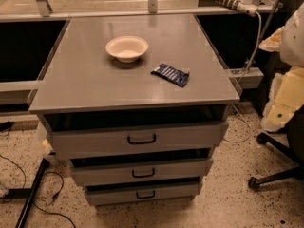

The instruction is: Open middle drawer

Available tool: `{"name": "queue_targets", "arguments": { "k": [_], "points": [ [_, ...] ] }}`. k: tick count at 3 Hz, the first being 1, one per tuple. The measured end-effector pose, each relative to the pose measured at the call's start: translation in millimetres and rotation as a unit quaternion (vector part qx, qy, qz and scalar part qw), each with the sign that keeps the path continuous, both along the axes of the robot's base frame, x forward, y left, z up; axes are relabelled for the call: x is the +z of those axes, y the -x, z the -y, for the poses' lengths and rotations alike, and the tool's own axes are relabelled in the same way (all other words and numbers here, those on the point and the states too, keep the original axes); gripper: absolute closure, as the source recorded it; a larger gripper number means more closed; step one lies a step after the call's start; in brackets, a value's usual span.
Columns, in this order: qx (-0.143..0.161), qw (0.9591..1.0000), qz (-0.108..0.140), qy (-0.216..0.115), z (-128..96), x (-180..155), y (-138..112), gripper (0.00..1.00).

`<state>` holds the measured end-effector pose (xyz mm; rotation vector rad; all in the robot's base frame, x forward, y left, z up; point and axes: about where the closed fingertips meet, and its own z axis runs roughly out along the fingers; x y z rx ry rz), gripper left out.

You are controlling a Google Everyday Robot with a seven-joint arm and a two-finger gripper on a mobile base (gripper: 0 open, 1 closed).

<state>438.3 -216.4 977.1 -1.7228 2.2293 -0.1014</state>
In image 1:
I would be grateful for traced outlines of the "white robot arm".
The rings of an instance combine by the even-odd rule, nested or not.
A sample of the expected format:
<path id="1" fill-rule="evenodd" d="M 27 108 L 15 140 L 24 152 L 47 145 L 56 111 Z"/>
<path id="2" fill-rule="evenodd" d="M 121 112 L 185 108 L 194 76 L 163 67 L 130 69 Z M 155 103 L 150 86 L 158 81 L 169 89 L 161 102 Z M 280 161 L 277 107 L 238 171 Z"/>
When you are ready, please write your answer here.
<path id="1" fill-rule="evenodd" d="M 280 60 L 291 67 L 284 75 L 275 74 L 263 110 L 262 128 L 277 132 L 304 105 L 304 3 L 259 47 L 278 52 Z"/>

